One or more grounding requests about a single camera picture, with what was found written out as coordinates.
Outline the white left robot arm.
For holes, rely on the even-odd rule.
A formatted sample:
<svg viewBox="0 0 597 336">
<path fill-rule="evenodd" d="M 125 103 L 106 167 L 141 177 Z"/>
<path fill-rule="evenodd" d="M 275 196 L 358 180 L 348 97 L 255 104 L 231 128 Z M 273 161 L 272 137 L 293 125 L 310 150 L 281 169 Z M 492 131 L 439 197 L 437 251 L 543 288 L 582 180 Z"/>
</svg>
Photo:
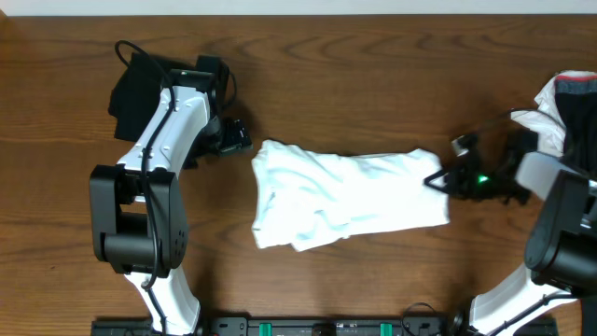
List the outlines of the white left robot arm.
<svg viewBox="0 0 597 336">
<path fill-rule="evenodd" d="M 94 335 L 199 335 L 201 304 L 182 267 L 188 224 L 179 174 L 204 154 L 252 146 L 243 123 L 222 119 L 237 85 L 228 68 L 173 70 L 157 108 L 133 148 L 117 164 L 90 175 L 90 213 L 96 258 L 131 282 L 148 320 L 98 320 Z"/>
</svg>

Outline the white printed t-shirt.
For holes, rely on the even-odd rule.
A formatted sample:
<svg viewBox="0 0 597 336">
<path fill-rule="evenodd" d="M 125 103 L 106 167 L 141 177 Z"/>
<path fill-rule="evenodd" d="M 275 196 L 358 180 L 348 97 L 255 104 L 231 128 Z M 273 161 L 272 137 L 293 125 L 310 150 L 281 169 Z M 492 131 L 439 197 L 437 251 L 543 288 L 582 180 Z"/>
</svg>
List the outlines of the white printed t-shirt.
<svg viewBox="0 0 597 336">
<path fill-rule="evenodd" d="M 439 158 L 423 149 L 346 157 L 266 140 L 252 168 L 252 233 L 260 249 L 291 245 L 302 252 L 355 235 L 450 221 L 447 195 L 423 182 L 439 170 Z"/>
</svg>

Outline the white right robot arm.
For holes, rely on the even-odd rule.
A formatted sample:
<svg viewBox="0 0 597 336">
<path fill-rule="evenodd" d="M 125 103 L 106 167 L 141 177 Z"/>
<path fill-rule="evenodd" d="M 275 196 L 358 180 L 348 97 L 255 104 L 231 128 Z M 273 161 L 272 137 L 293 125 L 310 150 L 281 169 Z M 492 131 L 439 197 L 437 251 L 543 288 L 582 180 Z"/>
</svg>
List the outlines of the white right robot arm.
<svg viewBox="0 0 597 336">
<path fill-rule="evenodd" d="M 547 312 L 596 294 L 595 180 L 541 152 L 522 157 L 515 180 L 543 202 L 524 262 L 447 321 L 447 335 L 555 335 Z"/>
</svg>

